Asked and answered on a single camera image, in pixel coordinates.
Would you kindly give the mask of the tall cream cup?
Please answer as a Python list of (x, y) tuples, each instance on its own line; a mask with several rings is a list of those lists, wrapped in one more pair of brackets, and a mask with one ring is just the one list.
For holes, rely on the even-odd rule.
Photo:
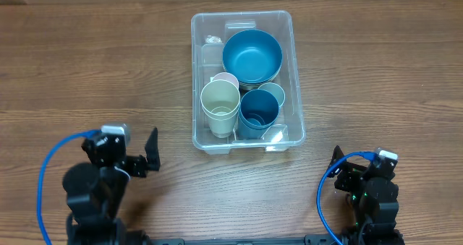
[(202, 89), (200, 102), (208, 116), (213, 119), (226, 120), (237, 112), (240, 93), (233, 83), (218, 79), (209, 82)]
[(213, 112), (205, 110), (208, 125), (212, 133), (218, 138), (230, 136), (237, 122), (238, 111), (232, 111), (226, 107), (218, 107)]

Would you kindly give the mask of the small pink cup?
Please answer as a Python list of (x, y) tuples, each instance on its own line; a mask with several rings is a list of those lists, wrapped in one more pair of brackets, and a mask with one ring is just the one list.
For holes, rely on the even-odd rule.
[(221, 72), (216, 74), (214, 77), (211, 77), (211, 81), (215, 81), (218, 79), (226, 80), (232, 83), (236, 88), (239, 88), (239, 81), (238, 79), (231, 73), (228, 72)]

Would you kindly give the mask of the dark blue bowl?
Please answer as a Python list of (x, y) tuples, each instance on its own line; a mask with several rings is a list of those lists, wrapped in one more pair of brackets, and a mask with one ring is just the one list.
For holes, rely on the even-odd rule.
[(271, 34), (262, 30), (243, 30), (225, 43), (224, 70), (240, 83), (257, 85), (272, 80), (281, 69), (283, 51)]

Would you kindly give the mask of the tall blue cup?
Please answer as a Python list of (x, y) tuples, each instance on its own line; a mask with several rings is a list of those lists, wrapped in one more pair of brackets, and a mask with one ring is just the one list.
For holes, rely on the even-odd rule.
[(237, 135), (239, 139), (261, 139), (263, 135), (270, 129), (253, 129), (245, 124), (245, 120), (240, 116), (238, 117), (238, 130)]
[(252, 129), (265, 129), (277, 120), (279, 103), (267, 90), (251, 90), (241, 99), (239, 117)]

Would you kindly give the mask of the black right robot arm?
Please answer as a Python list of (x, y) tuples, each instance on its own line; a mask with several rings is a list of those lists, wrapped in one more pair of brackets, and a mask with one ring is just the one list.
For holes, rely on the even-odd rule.
[(337, 236), (341, 244), (400, 245), (404, 239), (396, 230), (399, 211), (399, 187), (392, 182), (399, 156), (377, 148), (369, 152), (368, 166), (350, 163), (340, 147), (335, 147), (327, 168), (327, 177), (336, 178), (336, 189), (347, 192), (355, 225), (344, 228)]

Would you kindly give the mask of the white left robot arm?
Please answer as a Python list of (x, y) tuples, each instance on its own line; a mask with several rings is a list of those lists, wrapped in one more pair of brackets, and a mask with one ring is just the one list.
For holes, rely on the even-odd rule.
[(128, 143), (125, 125), (105, 125), (83, 141), (90, 161), (72, 166), (62, 180), (72, 211), (66, 223), (68, 244), (151, 243), (145, 231), (128, 231), (116, 215), (130, 180), (160, 169), (158, 130), (150, 133), (145, 155), (128, 155)]

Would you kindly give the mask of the cream bowl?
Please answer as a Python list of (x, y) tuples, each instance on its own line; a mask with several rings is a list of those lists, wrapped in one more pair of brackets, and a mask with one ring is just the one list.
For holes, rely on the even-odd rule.
[(238, 90), (249, 91), (258, 89), (267, 82), (272, 82), (279, 74), (279, 70), (251, 70), (250, 72), (244, 70), (230, 72), (225, 70), (224, 74), (226, 75), (226, 79)]

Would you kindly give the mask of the small grey cup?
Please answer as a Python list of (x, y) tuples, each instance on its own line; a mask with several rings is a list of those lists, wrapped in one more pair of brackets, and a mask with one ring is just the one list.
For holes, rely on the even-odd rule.
[(279, 108), (282, 108), (285, 100), (286, 100), (286, 94), (284, 92), (284, 89), (274, 83), (274, 82), (267, 82), (267, 83), (264, 83), (262, 84), (260, 87), (259, 87), (260, 90), (266, 90), (268, 91), (269, 93), (271, 93), (276, 99), (277, 99), (277, 102), (278, 102), (278, 105), (279, 105)]

